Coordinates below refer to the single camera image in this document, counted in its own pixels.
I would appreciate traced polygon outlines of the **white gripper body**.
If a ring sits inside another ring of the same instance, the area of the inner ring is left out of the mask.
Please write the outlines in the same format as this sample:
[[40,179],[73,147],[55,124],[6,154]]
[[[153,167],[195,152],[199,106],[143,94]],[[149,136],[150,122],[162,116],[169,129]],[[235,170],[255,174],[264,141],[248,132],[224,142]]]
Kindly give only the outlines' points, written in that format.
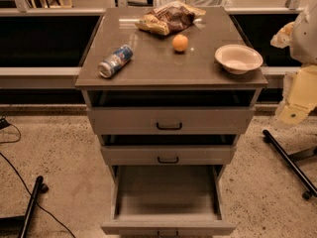
[[317,107],[317,65],[288,72],[283,81],[282,96],[276,109],[277,123],[283,127],[298,125]]

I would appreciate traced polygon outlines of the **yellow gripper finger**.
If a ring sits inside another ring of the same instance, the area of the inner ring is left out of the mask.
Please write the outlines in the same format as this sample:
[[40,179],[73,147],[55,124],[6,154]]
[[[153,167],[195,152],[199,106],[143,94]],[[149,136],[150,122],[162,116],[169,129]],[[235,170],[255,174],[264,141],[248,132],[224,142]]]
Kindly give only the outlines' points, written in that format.
[[284,25],[270,40],[273,47],[284,49],[290,47],[292,43],[292,30],[294,23],[290,22]]

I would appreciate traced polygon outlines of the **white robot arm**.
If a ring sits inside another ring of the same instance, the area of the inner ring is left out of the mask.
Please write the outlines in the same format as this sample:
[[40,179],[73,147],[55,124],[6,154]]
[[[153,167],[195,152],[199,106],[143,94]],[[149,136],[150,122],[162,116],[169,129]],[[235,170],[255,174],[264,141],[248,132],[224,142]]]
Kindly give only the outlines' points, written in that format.
[[275,111],[276,124],[292,127],[317,107],[317,0],[311,0],[294,22],[284,25],[270,40],[273,47],[289,47],[301,63],[284,77],[283,99]]

